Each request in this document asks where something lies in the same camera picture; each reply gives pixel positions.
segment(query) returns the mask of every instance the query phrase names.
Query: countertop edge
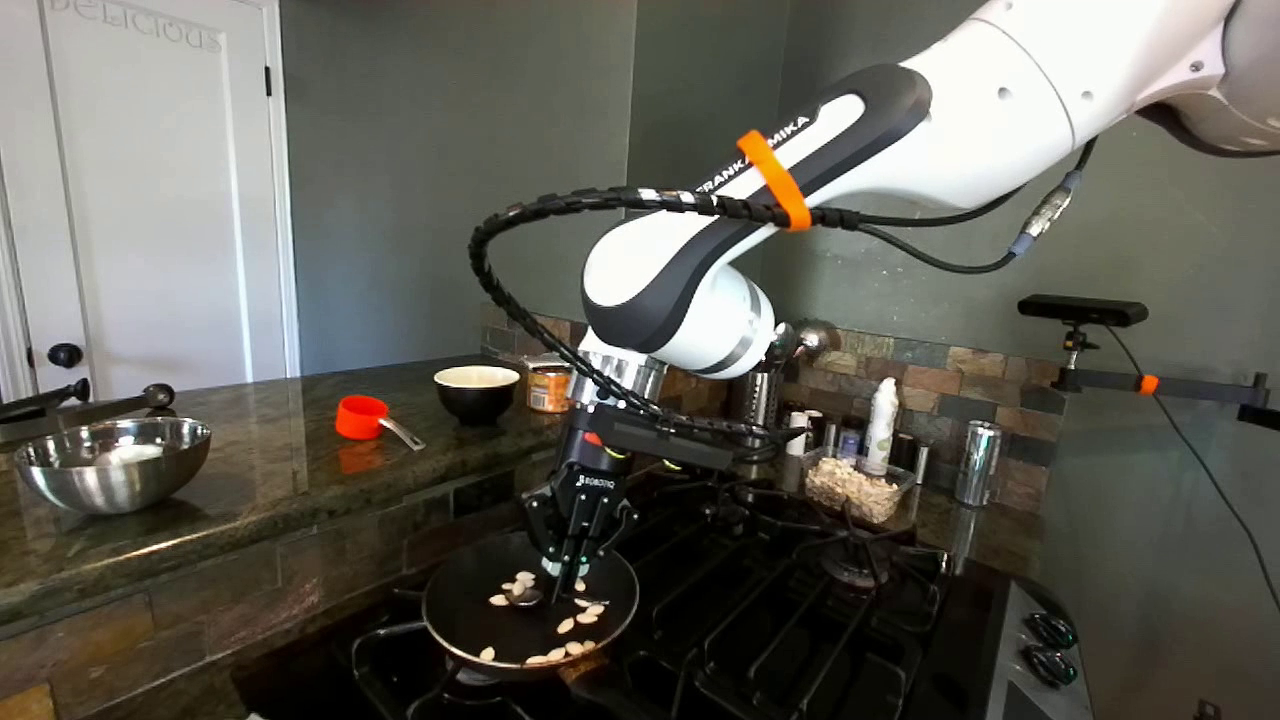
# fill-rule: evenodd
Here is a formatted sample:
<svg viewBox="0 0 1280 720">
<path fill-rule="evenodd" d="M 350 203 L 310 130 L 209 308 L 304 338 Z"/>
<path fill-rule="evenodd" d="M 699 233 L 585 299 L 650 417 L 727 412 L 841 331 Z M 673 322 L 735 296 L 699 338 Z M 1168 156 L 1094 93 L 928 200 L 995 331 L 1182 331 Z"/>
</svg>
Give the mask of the countertop edge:
<svg viewBox="0 0 1280 720">
<path fill-rule="evenodd" d="M 330 525 L 330 519 L 349 519 L 349 515 L 393 507 L 393 502 L 449 497 L 451 486 L 462 486 L 492 470 L 520 469 L 520 460 L 527 460 L 530 453 L 548 453 L 557 439 L 560 439 L 560 427 L 557 432 L 527 427 L 524 439 L 512 439 L 504 446 L 466 446 L 449 460 L 406 460 L 375 470 L 375 479 L 366 484 L 350 479 L 343 486 L 324 486 L 282 507 L 264 507 L 255 515 L 196 527 L 169 542 L 153 542 L 140 553 L 121 553 L 121 555 L 104 555 L 64 571 L 33 577 L 25 583 L 9 583 L 0 588 L 0 628 L 21 631 L 25 625 L 40 625 L 67 609 L 96 605 L 116 591 L 133 591 L 140 580 L 162 577 L 171 566 L 216 558 L 237 547 L 291 535 L 310 525 Z"/>
</svg>

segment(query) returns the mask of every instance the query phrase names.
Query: kitchen counter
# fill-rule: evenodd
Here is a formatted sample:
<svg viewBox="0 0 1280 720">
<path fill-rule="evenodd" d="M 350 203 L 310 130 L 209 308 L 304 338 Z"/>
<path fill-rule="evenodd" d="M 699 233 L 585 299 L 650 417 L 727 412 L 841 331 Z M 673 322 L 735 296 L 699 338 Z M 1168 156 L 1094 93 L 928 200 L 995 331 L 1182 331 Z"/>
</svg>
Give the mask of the kitchen counter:
<svg viewBox="0 0 1280 720">
<path fill-rule="evenodd" d="M 413 457 L 393 434 L 334 439 L 330 408 L 343 392 L 382 396 L 429 453 Z M 178 392 L 176 412 L 213 427 L 213 453 L 153 512 L 92 519 L 55 512 L 14 479 L 0 486 L 0 625 L 517 464 L 560 434 L 557 417 L 527 412 L 506 412 L 500 427 L 459 427 L 437 403 L 429 363 Z"/>
<path fill-rule="evenodd" d="M 176 412 L 213 427 L 209 464 L 140 515 L 88 519 L 2 484 L 0 715 L 33 694 L 59 715 L 140 707 L 135 694 L 158 688 L 201 705 L 188 678 L 229 692 L 216 666 L 237 650 L 308 631 L 361 588 L 437 564 L 462 538 L 451 527 L 485 532 L 473 512 L 520 486 L 492 476 L 551 469 L 564 418 L 517 408 L 497 427 L 459 427 L 429 373 L 401 363 L 183 392 Z M 413 457 L 393 434 L 334 439 L 343 392 L 382 396 L 429 453 Z M 940 493 L 907 507 L 928 542 L 1008 571 L 1026 571 L 1038 547 L 1036 515 L 960 512 Z"/>
</svg>

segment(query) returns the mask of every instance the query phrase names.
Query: bottle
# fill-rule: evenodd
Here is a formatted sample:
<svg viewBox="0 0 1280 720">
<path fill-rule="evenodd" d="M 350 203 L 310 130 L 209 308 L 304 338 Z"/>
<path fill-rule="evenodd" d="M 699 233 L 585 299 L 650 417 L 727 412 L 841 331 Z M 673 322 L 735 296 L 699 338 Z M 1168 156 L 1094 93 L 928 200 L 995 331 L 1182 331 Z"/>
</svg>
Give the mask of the bottle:
<svg viewBox="0 0 1280 720">
<path fill-rule="evenodd" d="M 868 476 L 888 470 L 891 422 L 897 422 L 897 379 L 883 376 L 873 396 L 873 418 L 868 418 L 868 457 L 864 457 Z"/>
</svg>

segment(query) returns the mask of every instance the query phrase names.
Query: spice jar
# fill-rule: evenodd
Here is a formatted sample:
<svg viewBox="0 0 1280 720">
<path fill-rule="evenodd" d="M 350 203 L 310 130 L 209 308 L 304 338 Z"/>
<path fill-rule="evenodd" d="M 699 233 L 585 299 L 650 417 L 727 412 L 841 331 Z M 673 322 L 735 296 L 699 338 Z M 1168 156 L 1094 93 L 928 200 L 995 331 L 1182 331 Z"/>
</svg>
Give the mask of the spice jar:
<svg viewBox="0 0 1280 720">
<path fill-rule="evenodd" d="M 524 355 L 524 401 L 530 412 L 568 412 L 570 369 L 560 355 Z"/>
</svg>

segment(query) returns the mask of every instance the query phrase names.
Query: black cable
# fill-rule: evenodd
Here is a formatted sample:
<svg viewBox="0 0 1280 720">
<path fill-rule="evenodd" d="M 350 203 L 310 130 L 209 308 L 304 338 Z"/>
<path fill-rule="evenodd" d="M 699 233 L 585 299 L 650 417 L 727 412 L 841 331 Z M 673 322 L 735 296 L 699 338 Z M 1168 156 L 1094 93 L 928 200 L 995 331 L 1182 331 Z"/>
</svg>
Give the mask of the black cable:
<svg viewBox="0 0 1280 720">
<path fill-rule="evenodd" d="M 1141 359 L 1133 355 L 1133 347 L 1121 338 L 1121 331 L 1111 322 L 1103 322 L 1111 331 L 1111 338 L 1121 342 L 1121 352 L 1128 355 L 1133 373 L 1143 376 Z M 1199 446 L 1189 439 L 1189 432 L 1174 422 L 1174 417 L 1168 412 L 1168 403 L 1159 396 L 1152 396 L 1155 408 L 1165 412 L 1168 427 L 1182 439 L 1182 446 L 1191 453 L 1191 460 L 1199 464 L 1199 470 L 1207 476 L 1215 499 L 1226 507 L 1226 515 L 1236 519 L 1236 527 L 1246 538 L 1246 553 L 1266 583 L 1273 605 L 1280 609 L 1280 588 L 1273 580 L 1266 555 L 1259 547 L 1259 538 L 1250 535 L 1246 519 L 1239 515 L 1239 507 L 1231 502 L 1231 497 L 1222 493 L 1222 484 L 1215 479 L 1215 470 L 1207 469 L 1207 460 L 1199 457 Z"/>
<path fill-rule="evenodd" d="M 1078 149 L 1074 156 L 1074 169 L 1057 183 L 1057 190 L 1070 190 L 1068 183 L 1074 180 L 1074 170 L 1084 170 L 1093 156 L 1093 142 Z M 1020 247 L 1025 240 L 1015 240 L 1005 256 L 989 259 L 989 263 L 954 263 L 954 259 L 943 259 L 943 256 L 932 256 L 898 237 L 891 237 L 888 228 L 876 228 L 876 225 L 911 225 L 911 228 L 935 228 L 935 225 L 965 225 L 965 221 L 977 221 L 982 210 L 995 210 L 1008 196 L 995 196 L 993 203 L 981 203 L 971 210 L 954 210 L 954 215 L 922 215 L 922 221 L 907 221 L 907 215 L 864 215 L 864 210 L 847 210 L 847 209 L 810 209 L 810 221 L 819 228 L 843 228 L 843 233 L 864 233 L 928 266 L 940 266 L 940 271 L 954 271 L 954 277 L 982 277 L 982 271 L 999 271 L 1008 266 L 1015 256 L 1025 256 L 1026 247 Z M 578 186 L 578 190 L 548 190 L 548 196 L 535 196 L 530 203 L 512 203 L 504 210 L 492 210 L 476 233 L 473 233 L 473 242 L 466 242 L 466 256 L 473 256 L 473 271 L 478 281 L 478 286 L 492 296 L 492 302 L 512 320 L 520 322 L 530 338 L 538 338 L 548 352 L 557 352 L 560 359 L 570 363 L 570 373 L 586 376 L 600 396 L 612 396 L 619 403 L 628 403 L 633 412 L 647 417 L 647 418 L 659 418 L 669 427 L 682 427 L 682 432 L 711 432 L 711 434 L 772 434 L 767 427 L 757 427 L 757 422 L 742 422 L 742 418 L 717 418 L 717 417 L 682 417 L 682 412 L 673 412 L 673 408 L 659 408 L 655 401 L 645 401 L 641 392 L 615 383 L 612 376 L 602 376 L 594 363 L 586 363 L 574 347 L 568 347 L 557 331 L 548 331 L 504 282 L 500 277 L 492 271 L 488 263 L 488 242 L 500 237 L 500 233 L 512 233 L 520 225 L 535 225 L 535 221 L 548 221 L 548 215 L 574 215 L 574 210 L 636 210 L 636 209 L 647 209 L 647 210 L 699 210 L 699 215 L 719 215 L 719 221 L 742 221 L 742 225 L 774 225 L 785 228 L 787 225 L 787 210 L 781 203 L 748 203 L 748 200 L 733 200 L 733 196 L 707 196 L 707 190 L 655 190 L 655 186 Z"/>
</svg>

